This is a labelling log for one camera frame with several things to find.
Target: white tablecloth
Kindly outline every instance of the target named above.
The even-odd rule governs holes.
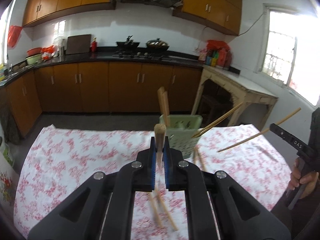
[[[217,127],[205,133],[197,146],[208,172],[226,171],[271,210],[286,189],[290,169],[270,143],[259,136],[217,153],[257,132],[253,125]],[[139,151],[149,148],[153,135],[152,131],[64,130],[53,125],[43,128],[21,171],[14,205],[15,226],[26,237],[36,223],[94,172],[113,173],[134,161]],[[159,189],[179,231],[172,230],[160,206],[164,228],[159,228],[146,193],[137,192],[131,239],[188,239],[184,193],[168,192],[163,174],[163,170],[157,171]]]

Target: cutting board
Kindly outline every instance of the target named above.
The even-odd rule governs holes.
[[[69,36],[67,41],[66,54],[90,52],[91,34]]]

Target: green plastic basket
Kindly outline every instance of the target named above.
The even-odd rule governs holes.
[[[169,138],[170,148],[182,152],[183,158],[187,159],[194,151],[198,138],[191,137],[200,128],[202,123],[201,115],[171,114],[168,116],[170,127],[167,127],[166,135]],[[163,116],[160,116],[160,123],[164,123]]]

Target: wooden stool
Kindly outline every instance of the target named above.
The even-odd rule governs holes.
[[[210,108],[209,115],[207,120],[204,122],[204,126],[210,124],[215,118],[215,115],[221,116],[229,111],[233,106],[232,102],[226,100],[225,97],[217,96],[214,98],[213,96],[202,95],[198,110],[199,115],[203,115],[204,105],[207,105]]]

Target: human hand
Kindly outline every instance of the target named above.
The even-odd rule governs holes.
[[[297,168],[299,166],[299,158],[295,159],[292,173],[290,174],[290,181],[288,189],[295,190],[296,187],[299,187],[300,184],[307,184],[304,192],[302,193],[301,198],[304,198],[310,195],[316,187],[316,184],[319,179],[319,173],[312,171],[307,175],[301,177],[301,173]]]

